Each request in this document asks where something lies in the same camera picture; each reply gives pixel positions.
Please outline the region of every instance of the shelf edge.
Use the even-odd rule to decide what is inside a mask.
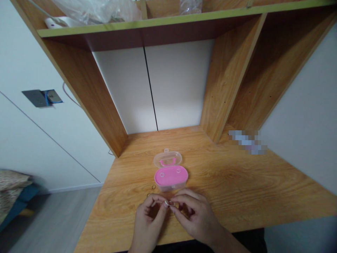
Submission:
[[[337,3],[337,0],[306,0],[306,1],[299,1],[299,2],[289,2],[289,3],[281,3],[281,4],[274,4],[274,5],[256,6],[256,7],[250,7],[250,8],[230,9],[230,10],[225,10],[225,11],[206,12],[206,13],[201,13],[201,14],[139,20],[139,21],[133,21],[133,22],[108,23],[108,24],[102,24],[102,25],[69,27],[69,28],[61,28],[61,29],[41,29],[41,30],[37,30],[37,32],[40,37],[48,38],[48,37],[58,37],[58,36],[65,36],[65,35],[88,34],[88,33],[97,33],[97,32],[138,29],[138,28],[145,28],[145,27],[152,27],[152,26],[173,25],[173,24],[197,22],[197,21],[204,21],[204,20],[248,16],[248,15],[255,15],[255,14],[262,14],[262,13],[269,13],[269,12],[292,11],[296,9],[306,9],[306,8],[334,5],[336,3]]]

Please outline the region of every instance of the person's left hand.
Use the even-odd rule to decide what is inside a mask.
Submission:
[[[159,194],[151,194],[138,206],[129,253],[151,253],[154,250],[168,208],[165,200]],[[153,219],[149,213],[155,203],[160,203],[161,206],[157,216]]]

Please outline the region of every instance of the plastic bag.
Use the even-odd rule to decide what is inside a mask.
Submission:
[[[203,0],[180,0],[180,15],[198,14],[203,8]]]
[[[132,0],[52,0],[68,17],[86,25],[135,21],[141,12]]]

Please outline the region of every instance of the person's right hand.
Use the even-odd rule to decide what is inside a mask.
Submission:
[[[189,218],[175,206],[170,209],[190,236],[208,245],[214,252],[249,252],[221,226],[203,195],[184,188],[177,192],[171,201],[179,203],[179,209],[184,204],[187,206]]]
[[[213,245],[219,237],[224,238],[224,229],[203,195],[184,188],[177,192],[171,201],[179,203],[179,207],[183,204],[187,206],[189,219],[176,207],[170,209],[190,236],[208,246]]]

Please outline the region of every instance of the finger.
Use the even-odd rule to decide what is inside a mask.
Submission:
[[[191,215],[192,214],[192,208],[187,206],[187,210],[189,211],[189,214]]]
[[[165,203],[162,203],[162,205],[160,206],[160,209],[157,213],[157,216],[155,217],[154,221],[153,221],[153,225],[156,226],[158,229],[161,229],[161,226],[163,225],[166,213],[167,213],[167,208],[168,206],[165,205]]]
[[[186,231],[189,231],[192,223],[186,218],[186,216],[183,215],[177,207],[170,207],[170,209],[174,213],[174,215],[175,215],[176,219],[179,221],[179,223],[183,226],[183,228]]]
[[[163,201],[156,200],[155,202],[152,203],[151,207],[154,207],[157,203],[161,204],[161,203],[163,203]]]
[[[171,198],[171,201],[173,202],[179,202],[180,203],[184,203],[187,206],[191,207],[192,209],[197,210],[198,207],[200,206],[200,201],[189,196],[189,195],[178,195],[178,196],[174,196],[173,198]]]
[[[200,194],[198,194],[198,193],[196,193],[196,192],[194,192],[194,191],[192,191],[192,190],[190,190],[190,189],[188,189],[188,188],[184,188],[184,189],[178,191],[178,192],[175,194],[175,196],[185,195],[185,194],[186,194],[186,195],[189,195],[189,196],[191,196],[191,197],[193,197],[193,198],[195,198],[195,199],[201,200],[201,195],[200,195]]]
[[[151,205],[155,202],[155,201],[160,201],[160,202],[164,202],[166,200],[166,198],[164,198],[163,196],[159,195],[159,194],[150,194],[143,202],[143,205],[145,207],[151,207]]]

